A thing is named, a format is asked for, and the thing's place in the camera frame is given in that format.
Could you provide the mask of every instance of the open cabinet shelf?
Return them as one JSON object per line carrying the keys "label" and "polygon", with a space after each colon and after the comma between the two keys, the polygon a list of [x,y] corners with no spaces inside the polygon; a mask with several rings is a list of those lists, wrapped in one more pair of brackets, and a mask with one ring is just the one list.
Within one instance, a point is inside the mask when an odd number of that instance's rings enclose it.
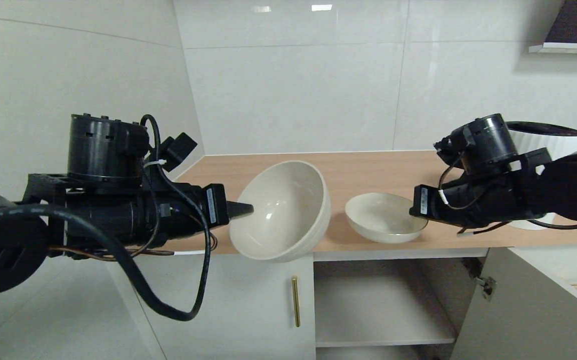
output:
{"label": "open cabinet shelf", "polygon": [[314,264],[317,347],[450,344],[455,331],[414,260]]}
{"label": "open cabinet shelf", "polygon": [[413,346],[325,347],[317,349],[317,360],[421,360]]}

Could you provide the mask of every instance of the white bowl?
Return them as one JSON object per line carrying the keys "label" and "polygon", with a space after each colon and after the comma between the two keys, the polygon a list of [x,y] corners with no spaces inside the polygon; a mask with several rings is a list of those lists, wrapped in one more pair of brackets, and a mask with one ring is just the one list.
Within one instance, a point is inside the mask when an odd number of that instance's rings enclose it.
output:
{"label": "white bowl", "polygon": [[284,263],[311,251],[327,232],[331,199],[322,173],[304,161],[275,164],[237,199],[254,212],[231,221],[229,235],[242,255]]}
{"label": "white bowl", "polygon": [[344,207],[353,230],[366,239],[398,244],[419,237],[428,219],[409,215],[413,201],[391,193],[365,193],[351,198]]}

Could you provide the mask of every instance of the kitchen counter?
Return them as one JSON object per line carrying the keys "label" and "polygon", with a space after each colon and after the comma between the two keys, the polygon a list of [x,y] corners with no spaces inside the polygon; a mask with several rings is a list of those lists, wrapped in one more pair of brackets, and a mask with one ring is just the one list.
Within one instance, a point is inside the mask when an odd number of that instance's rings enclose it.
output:
{"label": "kitchen counter", "polygon": [[[247,184],[264,169],[288,160],[302,160],[323,174],[330,193],[332,215],[329,228],[314,252],[387,251],[411,249],[507,248],[577,244],[577,230],[522,230],[505,226],[497,230],[457,237],[460,228],[429,221],[421,235],[408,243],[384,244],[365,239],[347,223],[344,205],[350,198],[367,192],[387,192],[412,199],[419,184],[437,186],[446,164],[435,151],[274,153],[264,155],[215,155],[202,158],[178,182],[202,187],[223,183],[228,200],[236,201]],[[460,175],[454,170],[446,181]],[[556,216],[557,224],[573,221]],[[219,245],[215,253],[237,253],[229,239],[229,227],[212,230]],[[162,250],[190,251],[204,248],[204,237],[169,240]]]}

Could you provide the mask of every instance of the tiled wall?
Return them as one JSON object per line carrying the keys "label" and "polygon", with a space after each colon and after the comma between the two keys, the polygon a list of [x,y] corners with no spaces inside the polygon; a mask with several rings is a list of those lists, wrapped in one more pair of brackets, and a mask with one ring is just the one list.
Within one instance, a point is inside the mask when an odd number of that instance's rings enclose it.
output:
{"label": "tiled wall", "polygon": [[500,112],[577,128],[560,0],[174,0],[209,155],[426,150]]}
{"label": "tiled wall", "polygon": [[[150,113],[163,135],[201,143],[172,2],[0,1],[0,194],[18,200],[26,174],[66,171],[70,115],[83,112]],[[101,262],[47,259],[0,293],[0,359],[163,359],[118,284]]]}

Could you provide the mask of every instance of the black motor housing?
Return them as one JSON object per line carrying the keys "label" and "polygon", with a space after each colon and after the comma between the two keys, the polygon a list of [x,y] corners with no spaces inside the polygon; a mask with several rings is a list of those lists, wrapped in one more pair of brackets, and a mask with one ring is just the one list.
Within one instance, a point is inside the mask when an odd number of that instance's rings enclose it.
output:
{"label": "black motor housing", "polygon": [[101,187],[140,187],[149,133],[138,123],[108,116],[71,115],[68,175]]}
{"label": "black motor housing", "polygon": [[442,141],[434,144],[439,157],[452,165],[464,169],[472,178],[485,178],[506,173],[506,160],[518,155],[509,129],[501,114],[491,114],[453,130]]}

